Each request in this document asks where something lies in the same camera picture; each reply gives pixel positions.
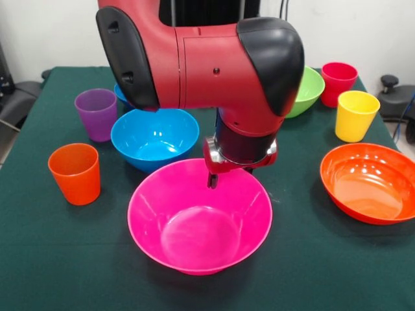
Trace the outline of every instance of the blue bowl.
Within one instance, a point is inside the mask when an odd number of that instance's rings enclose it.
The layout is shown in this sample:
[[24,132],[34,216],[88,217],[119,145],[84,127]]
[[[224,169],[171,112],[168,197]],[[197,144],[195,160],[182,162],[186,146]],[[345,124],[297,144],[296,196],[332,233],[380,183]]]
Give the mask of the blue bowl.
[[114,85],[114,93],[117,95],[118,99],[128,108],[128,109],[134,109],[132,105],[127,101],[127,98],[125,98],[123,91],[119,88],[118,84]]
[[111,131],[112,144],[119,153],[147,173],[187,159],[198,138],[197,121],[181,109],[134,109],[118,119]]

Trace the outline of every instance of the red cup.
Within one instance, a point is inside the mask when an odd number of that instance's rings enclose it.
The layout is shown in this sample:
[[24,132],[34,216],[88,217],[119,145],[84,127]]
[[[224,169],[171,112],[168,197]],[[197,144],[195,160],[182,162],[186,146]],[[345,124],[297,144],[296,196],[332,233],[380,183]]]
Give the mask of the red cup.
[[346,63],[327,63],[322,68],[322,77],[326,88],[321,99],[327,107],[337,107],[338,96],[349,91],[357,80],[357,70]]

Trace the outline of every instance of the orange bowl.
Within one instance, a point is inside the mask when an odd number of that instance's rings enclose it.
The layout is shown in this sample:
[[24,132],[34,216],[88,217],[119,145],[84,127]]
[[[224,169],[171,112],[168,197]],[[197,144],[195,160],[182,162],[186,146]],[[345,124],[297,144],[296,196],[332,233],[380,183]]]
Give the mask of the orange bowl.
[[415,217],[415,163],[377,144],[345,144],[323,158],[320,176],[336,205],[351,217],[390,225]]

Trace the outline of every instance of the red robot arm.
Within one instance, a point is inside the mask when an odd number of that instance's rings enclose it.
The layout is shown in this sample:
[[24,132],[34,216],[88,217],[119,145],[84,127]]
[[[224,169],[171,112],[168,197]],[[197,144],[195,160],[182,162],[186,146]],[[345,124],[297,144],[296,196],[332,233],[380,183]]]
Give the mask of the red robot arm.
[[160,0],[99,0],[97,23],[115,78],[139,109],[218,108],[204,155],[212,174],[269,165],[300,85],[301,39],[271,17],[169,27]]

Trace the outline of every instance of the purple cup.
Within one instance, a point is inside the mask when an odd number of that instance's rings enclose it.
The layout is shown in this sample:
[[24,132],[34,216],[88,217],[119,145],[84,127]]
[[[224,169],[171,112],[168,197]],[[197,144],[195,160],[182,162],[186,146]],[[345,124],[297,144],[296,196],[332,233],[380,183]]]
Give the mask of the purple cup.
[[89,89],[75,99],[75,107],[91,140],[109,141],[117,121],[117,97],[108,89]]

